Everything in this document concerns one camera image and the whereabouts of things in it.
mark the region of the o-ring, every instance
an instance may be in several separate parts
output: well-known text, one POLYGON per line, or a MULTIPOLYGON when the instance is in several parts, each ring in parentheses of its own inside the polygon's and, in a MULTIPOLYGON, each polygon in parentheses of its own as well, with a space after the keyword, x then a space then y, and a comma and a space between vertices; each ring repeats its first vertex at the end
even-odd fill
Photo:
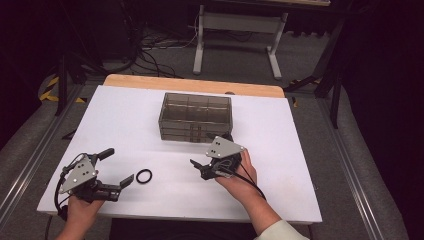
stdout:
POLYGON ((146 183, 150 182, 150 180, 152 180, 152 177, 153 177, 153 173, 152 173, 152 171, 150 171, 149 169, 143 169, 143 170, 141 170, 140 172, 138 172, 138 173, 137 173, 137 175, 136 175, 135 179, 136 179, 136 180, 137 180, 137 182, 138 182, 138 183, 140 183, 140 184, 146 184, 146 183), (140 179, 138 179, 138 177, 140 176, 140 174, 142 174, 142 173, 144 173, 144 172, 148 172, 148 173, 150 173, 150 177, 149 177, 149 179, 147 179, 146 181, 140 181, 140 179))

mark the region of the transparent container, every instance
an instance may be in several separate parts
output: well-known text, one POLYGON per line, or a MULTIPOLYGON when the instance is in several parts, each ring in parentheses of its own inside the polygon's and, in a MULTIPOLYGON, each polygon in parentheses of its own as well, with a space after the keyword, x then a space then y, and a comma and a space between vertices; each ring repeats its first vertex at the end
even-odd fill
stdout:
POLYGON ((162 140, 211 143, 207 133, 231 133, 231 98, 165 93, 159 128, 162 140))

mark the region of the white sleeve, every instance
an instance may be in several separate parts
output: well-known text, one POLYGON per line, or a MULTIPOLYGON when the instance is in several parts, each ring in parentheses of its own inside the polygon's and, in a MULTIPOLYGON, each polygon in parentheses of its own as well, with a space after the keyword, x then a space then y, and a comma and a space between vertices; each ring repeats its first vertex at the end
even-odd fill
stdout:
POLYGON ((306 240, 300 233, 296 231, 290 224, 284 220, 280 220, 269 226, 255 240, 306 240))

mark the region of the metal stand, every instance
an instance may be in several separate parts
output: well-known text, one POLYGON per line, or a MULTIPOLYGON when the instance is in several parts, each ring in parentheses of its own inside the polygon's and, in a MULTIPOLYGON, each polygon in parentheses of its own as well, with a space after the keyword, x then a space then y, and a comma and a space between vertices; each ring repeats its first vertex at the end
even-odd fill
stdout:
POLYGON ((283 13, 280 18, 276 17, 257 17, 244 16, 236 14, 209 13, 205 11, 205 6, 200 5, 199 26, 197 35, 197 49, 194 58, 193 74, 199 75, 202 70, 202 58, 204 49, 204 29, 249 31, 261 33, 274 33, 272 46, 267 47, 267 54, 271 64, 274 78, 281 80, 280 67, 275 56, 284 26, 287 22, 287 13, 283 13))

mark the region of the hand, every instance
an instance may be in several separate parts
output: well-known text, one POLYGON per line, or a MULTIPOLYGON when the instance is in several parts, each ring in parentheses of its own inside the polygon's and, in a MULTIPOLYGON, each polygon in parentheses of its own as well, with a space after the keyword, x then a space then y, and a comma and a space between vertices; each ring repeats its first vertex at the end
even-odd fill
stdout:
MULTIPOLYGON (((250 180, 250 177, 253 179, 255 184, 257 183, 256 169, 253 167, 252 162, 250 161, 250 155, 247 149, 245 149, 241 154, 241 166, 238 167, 236 173, 250 180)), ((252 196, 261 196, 260 193, 249 183, 243 181, 238 177, 217 177, 215 180, 221 184, 227 191, 239 202, 243 203, 244 200, 251 198, 252 196)))
POLYGON ((68 220, 57 239, 83 239, 85 233, 94 224, 97 212, 105 201, 88 203, 71 196, 68 201, 68 220))
MULTIPOLYGON (((242 159, 241 166, 237 169, 236 173, 250 179, 247 175, 249 173, 253 181, 257 183, 256 169, 252 166, 249 152, 246 149, 240 154, 242 159)), ((266 202, 258 190, 249 183, 235 176, 231 178, 217 177, 215 180, 224 186, 243 205, 258 235, 262 234, 272 224, 281 220, 280 216, 266 202)))

